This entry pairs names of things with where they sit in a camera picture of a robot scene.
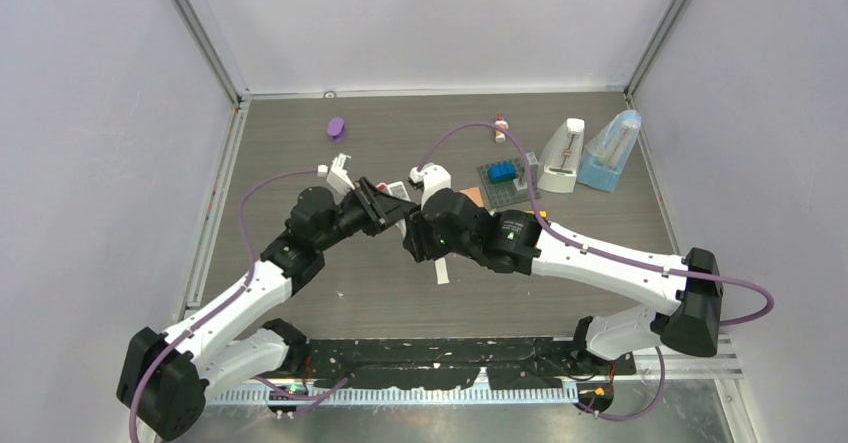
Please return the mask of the slim white remote control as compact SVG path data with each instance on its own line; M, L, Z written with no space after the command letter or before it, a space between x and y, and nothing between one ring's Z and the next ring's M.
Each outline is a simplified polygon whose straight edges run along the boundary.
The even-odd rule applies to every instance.
M393 197L411 202L411 198L410 198L410 195L408 193L406 183L403 182L403 181L396 181L396 182L389 183L387 185L387 192ZM405 223L404 218L401 218L395 224L395 227L400 231L400 234L401 234L402 237L406 236L407 227L406 227L406 223Z

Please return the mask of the slim white battery cover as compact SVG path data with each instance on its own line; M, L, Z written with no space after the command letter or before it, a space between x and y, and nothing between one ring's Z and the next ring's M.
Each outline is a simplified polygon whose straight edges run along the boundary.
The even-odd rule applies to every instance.
M440 258L434 262L434 267L436 270L436 278L438 285L444 285L450 283L450 277L447 268L447 262L444 258Z

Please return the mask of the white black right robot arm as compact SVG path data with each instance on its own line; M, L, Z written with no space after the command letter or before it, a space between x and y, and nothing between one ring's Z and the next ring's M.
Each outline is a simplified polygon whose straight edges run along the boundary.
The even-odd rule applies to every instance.
M570 355L584 373L659 345L688 356L717 354L723 288L711 252L658 255L565 233L530 213L490 213L442 189L407 215L403 246L417 262L456 254L495 273L563 278L636 301L630 310L579 321Z

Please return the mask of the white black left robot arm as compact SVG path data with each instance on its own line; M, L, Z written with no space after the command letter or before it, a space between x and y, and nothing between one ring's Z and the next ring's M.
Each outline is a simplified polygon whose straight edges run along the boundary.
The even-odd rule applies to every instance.
M379 190L366 178L340 200L326 187L303 190L283 232L265 250L248 252L244 276L186 319L130 340L116 396L130 411L129 434L144 423L172 441L199 419L208 402L270 371L298 375L307 361L305 336L276 319L239 335L284 303L324 267L324 253L357 234L376 236L402 221L416 203Z

